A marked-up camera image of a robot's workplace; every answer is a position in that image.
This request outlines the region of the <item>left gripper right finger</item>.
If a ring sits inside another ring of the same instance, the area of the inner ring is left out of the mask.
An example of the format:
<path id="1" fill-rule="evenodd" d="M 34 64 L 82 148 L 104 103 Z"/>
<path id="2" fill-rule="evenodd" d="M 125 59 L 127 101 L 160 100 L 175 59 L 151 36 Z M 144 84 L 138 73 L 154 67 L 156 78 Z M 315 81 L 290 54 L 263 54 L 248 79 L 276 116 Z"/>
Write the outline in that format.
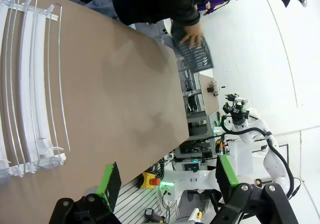
<path id="1" fill-rule="evenodd" d="M 225 204 L 212 223 L 238 223 L 245 214 L 256 216 L 260 223 L 298 223 L 282 187 L 277 183 L 259 188 L 240 182 L 226 155 L 216 162 L 216 179 Z"/>

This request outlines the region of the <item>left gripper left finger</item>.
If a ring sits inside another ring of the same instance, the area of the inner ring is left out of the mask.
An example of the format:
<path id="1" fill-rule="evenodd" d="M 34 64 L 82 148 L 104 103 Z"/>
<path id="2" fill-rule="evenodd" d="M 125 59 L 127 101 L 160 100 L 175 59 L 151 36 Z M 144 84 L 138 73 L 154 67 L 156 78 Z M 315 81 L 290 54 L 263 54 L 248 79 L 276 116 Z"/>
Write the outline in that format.
<path id="1" fill-rule="evenodd" d="M 116 162 L 108 164 L 92 192 L 77 201 L 68 197 L 59 199 L 49 223 L 121 223 L 114 214 L 121 183 Z"/>

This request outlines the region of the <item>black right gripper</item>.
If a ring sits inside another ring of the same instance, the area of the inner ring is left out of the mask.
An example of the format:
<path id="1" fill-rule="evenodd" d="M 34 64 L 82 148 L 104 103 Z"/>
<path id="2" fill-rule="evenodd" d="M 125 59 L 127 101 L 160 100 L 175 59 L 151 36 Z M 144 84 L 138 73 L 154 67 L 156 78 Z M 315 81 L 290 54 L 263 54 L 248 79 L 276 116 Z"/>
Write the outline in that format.
<path id="1" fill-rule="evenodd" d="M 240 128 L 244 128 L 244 126 L 247 124 L 247 120 L 249 118 L 249 110 L 246 108 L 245 102 L 235 102 L 237 101 L 238 95 L 236 93 L 234 94 L 227 94 L 226 99 L 228 101 L 234 102 L 232 106 L 229 105 L 228 102 L 226 102 L 223 105 L 223 111 L 225 114 L 231 113 L 231 118 L 234 126 Z"/>

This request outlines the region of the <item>person's left hand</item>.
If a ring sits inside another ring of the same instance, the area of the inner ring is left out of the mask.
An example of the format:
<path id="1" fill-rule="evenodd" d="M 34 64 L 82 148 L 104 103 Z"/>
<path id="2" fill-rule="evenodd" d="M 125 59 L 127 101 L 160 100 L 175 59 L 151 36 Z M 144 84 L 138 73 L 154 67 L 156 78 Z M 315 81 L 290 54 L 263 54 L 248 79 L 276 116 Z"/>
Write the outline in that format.
<path id="1" fill-rule="evenodd" d="M 202 26 L 197 23 L 192 26 L 184 26 L 185 35 L 180 40 L 180 43 L 188 41 L 189 47 L 192 48 L 194 45 L 200 46 L 202 43 Z"/>

